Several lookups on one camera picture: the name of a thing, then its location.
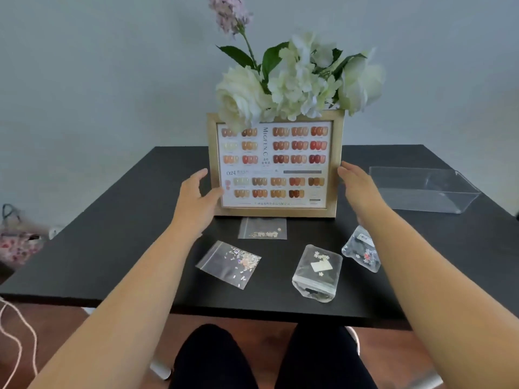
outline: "person's left arm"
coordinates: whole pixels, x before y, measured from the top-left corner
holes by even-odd
[[[185,259],[209,225],[220,188],[201,197],[202,169],[182,183],[171,225],[55,353],[29,389],[139,387],[168,317]]]

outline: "person's right arm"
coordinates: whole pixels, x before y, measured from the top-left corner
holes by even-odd
[[[519,388],[519,319],[391,210],[358,166],[338,169],[400,306],[447,387]]]

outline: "floral bag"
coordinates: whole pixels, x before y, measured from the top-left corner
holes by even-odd
[[[10,217],[16,217],[18,220],[15,230],[9,227]],[[4,204],[0,228],[0,261],[14,270],[23,266],[31,255],[40,251],[45,242],[38,234],[20,231],[21,224],[18,210],[10,204]]]

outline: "flower stem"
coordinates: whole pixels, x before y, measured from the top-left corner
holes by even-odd
[[[252,64],[254,64],[254,69],[257,70],[258,69],[258,64],[256,63],[256,59],[254,58],[254,54],[252,53],[252,48],[251,48],[251,45],[249,43],[249,40],[247,39],[247,36],[245,35],[245,27],[241,26],[239,32],[240,32],[240,34],[243,35],[243,38],[245,39],[245,42],[247,43],[247,48],[249,48],[249,53],[251,55]]]

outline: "picture frame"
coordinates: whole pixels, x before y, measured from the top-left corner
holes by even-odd
[[[225,190],[215,215],[335,217],[344,115],[275,118],[235,134],[207,113],[211,186]]]

